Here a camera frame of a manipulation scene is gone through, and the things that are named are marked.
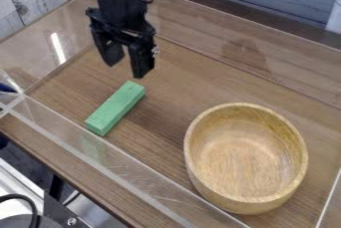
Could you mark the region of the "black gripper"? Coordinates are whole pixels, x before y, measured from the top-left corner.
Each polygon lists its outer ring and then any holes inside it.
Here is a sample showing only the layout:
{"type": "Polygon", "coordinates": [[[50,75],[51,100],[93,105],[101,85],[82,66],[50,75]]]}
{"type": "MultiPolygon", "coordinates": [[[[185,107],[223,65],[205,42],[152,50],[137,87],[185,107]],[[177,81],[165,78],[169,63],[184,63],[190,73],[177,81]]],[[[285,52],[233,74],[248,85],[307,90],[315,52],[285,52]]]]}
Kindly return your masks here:
{"type": "Polygon", "coordinates": [[[94,42],[109,67],[125,57],[129,48],[134,77],[142,79],[156,68],[157,29],[148,21],[149,5],[154,0],[98,0],[89,8],[94,42]]]}

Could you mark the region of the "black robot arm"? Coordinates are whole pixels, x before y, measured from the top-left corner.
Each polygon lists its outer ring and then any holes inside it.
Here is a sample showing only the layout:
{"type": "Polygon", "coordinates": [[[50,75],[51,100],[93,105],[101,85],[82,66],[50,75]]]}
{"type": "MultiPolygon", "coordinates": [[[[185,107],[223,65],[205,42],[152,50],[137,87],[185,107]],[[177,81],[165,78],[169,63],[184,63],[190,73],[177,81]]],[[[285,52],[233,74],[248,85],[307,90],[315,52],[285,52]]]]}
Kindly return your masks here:
{"type": "Polygon", "coordinates": [[[133,74],[141,79],[156,68],[158,54],[157,29],[146,18],[154,0],[97,1],[100,7],[90,7],[86,15],[102,58],[113,67],[124,59],[128,47],[133,74]]]}

